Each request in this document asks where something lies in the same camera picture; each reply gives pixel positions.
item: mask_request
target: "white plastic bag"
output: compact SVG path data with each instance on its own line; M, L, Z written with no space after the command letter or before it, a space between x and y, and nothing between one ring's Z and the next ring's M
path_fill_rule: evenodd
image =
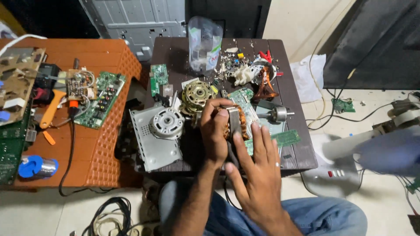
M309 71L309 59L311 55L305 57L300 62L290 64L290 69L293 74L294 82L296 84L297 93L301 103L313 102L322 97L319 93L314 80ZM324 87L323 70L325 65L326 55L314 55L311 61L312 74L315 78L319 88Z

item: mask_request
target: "clear plastic container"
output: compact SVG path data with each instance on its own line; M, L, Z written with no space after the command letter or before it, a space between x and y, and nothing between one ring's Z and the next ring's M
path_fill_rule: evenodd
M216 67L222 37L222 27L212 20L200 16L189 20L189 64L194 72L206 75Z

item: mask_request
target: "brown circuit board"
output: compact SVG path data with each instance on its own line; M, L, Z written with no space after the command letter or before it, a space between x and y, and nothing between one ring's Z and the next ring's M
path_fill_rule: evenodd
M66 88L68 100L84 100L83 95L87 96L90 100L96 100L97 98L97 86L96 81L89 88L86 87L92 83L94 79L88 72L77 69L69 69L69 71L60 71L58 74L59 78L67 78Z
M9 48L0 58L0 126L22 120L45 56L45 48Z

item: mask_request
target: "hand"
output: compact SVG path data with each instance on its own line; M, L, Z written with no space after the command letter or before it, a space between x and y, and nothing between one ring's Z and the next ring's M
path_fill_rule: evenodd
M201 114L200 130L207 158L220 167L228 156L228 145L223 137L223 130L229 121L229 112L226 109L217 112L215 108L232 104L232 101L224 98L209 99Z
M245 186L238 169L232 163L225 164L227 176L233 183L235 195L243 211L268 233L288 217L280 204L281 175L280 156L276 140L271 140L266 126L251 125L254 144L254 160L247 153L244 140L234 134L238 159L244 169L248 183Z

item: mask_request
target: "dark wooden table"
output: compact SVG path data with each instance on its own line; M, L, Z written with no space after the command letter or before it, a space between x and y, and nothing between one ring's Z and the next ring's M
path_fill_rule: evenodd
M295 115L289 116L287 119L285 131L296 129L302 140L297 144L282 148L282 176L288 176L304 170L317 168L318 163L315 159L314 149L296 86L293 81L283 41L277 39L225 38L222 40L221 55L227 55L224 51L231 47L238 47L241 49L244 56L250 58L250 60L254 60L255 55L258 55L259 51L265 53L270 50L273 64L278 66L280 71L284 72L283 76L276 77L272 82L274 90L280 94L280 96L275 97L272 102L289 107L294 111ZM219 59L216 67L217 70L220 69L220 62L221 60ZM169 75L169 84L173 84L174 90L182 91L181 82L196 78L188 69L188 38L156 38L151 64L166 64ZM209 78L210 79L207 80L207 82L213 81L214 76L210 76ZM233 81L233 78L223 81L224 88L228 93L243 87L234 86ZM249 83L246 84L246 87L252 89L254 92L258 90L258 87L254 87ZM153 105L154 101L151 96L149 81L145 108L153 107ZM205 156L199 129L193 129L189 123L186 123L185 134L180 140L180 148L183 154L183 160L179 160L156 170L153 173L154 176L161 174L162 172L178 176L192 176L199 170Z

